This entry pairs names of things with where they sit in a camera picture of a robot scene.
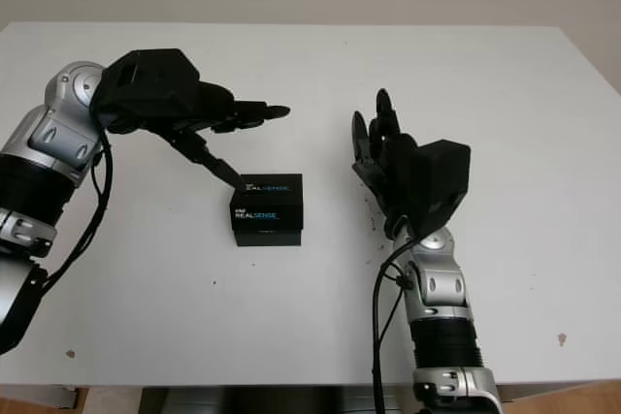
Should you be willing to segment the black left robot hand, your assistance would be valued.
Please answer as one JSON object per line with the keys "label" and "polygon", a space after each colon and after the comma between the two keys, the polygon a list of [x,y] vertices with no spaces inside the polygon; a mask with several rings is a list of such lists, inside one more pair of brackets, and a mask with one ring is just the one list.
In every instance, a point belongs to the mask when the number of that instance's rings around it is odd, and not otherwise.
{"label": "black left robot hand", "polygon": [[220,134],[255,128],[290,113],[287,106],[237,100],[225,87],[202,81],[178,88],[101,82],[91,108],[108,132],[148,131],[190,162],[207,168],[239,191],[245,190],[242,176],[226,161],[210,153],[199,132],[210,129]]}

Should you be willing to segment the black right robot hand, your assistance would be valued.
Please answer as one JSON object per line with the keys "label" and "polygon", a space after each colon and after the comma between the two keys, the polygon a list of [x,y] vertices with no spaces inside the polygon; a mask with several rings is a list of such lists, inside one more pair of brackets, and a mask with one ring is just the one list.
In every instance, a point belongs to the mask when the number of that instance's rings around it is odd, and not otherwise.
{"label": "black right robot hand", "polygon": [[401,131],[386,89],[376,94],[376,116],[367,122],[356,111],[351,120],[353,171],[369,188],[384,215],[383,232],[395,239],[409,221],[413,200],[408,194],[407,170],[417,149],[414,139]]}

